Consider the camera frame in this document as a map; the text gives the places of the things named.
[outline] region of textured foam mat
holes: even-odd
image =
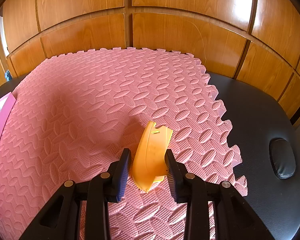
[[[18,239],[67,179],[105,171],[122,149],[135,154],[149,120],[174,130],[170,148],[188,170],[209,182],[235,181],[232,125],[210,76],[191,54],[128,48],[46,59],[14,90],[17,101],[0,141],[0,235]],[[211,238],[214,238],[210,205]],[[182,239],[186,204],[176,204],[167,180],[148,194],[128,179],[122,202],[109,205],[112,239]]]

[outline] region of slot in yellow object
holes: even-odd
[[[132,178],[137,187],[148,192],[153,182],[159,182],[168,174],[164,155],[173,130],[149,121],[142,134],[136,156],[132,164]]]

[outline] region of silver screw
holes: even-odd
[[[223,181],[223,182],[221,183],[221,185],[222,185],[223,187],[225,187],[225,188],[229,188],[229,187],[231,186],[231,184],[230,184],[229,181]]]
[[[195,177],[195,175],[194,175],[193,173],[188,172],[188,173],[186,174],[186,178],[187,178],[187,179],[194,179],[194,177]]]
[[[103,179],[107,179],[107,178],[110,177],[110,173],[109,172],[103,172],[103,173],[101,173],[100,177],[103,178]]]
[[[65,185],[65,187],[71,187],[73,185],[73,181],[67,180],[64,185]]]

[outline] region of oval black padded cushion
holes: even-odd
[[[222,120],[232,122],[229,147],[238,145],[243,162],[234,167],[235,177],[245,175],[250,206],[276,240],[292,239],[300,226],[300,149],[294,129],[285,112],[261,90],[214,73],[209,84],[217,87],[226,106]],[[288,179],[274,174],[269,143],[283,138],[291,145],[296,170]]]
[[[296,160],[288,141],[276,138],[270,141],[270,161],[274,174],[278,179],[288,179],[296,170]]]

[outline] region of yellow plastic object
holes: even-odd
[[[149,121],[141,137],[132,164],[132,178],[141,190],[148,192],[153,182],[162,181],[168,174],[164,155],[168,148],[173,130]]]

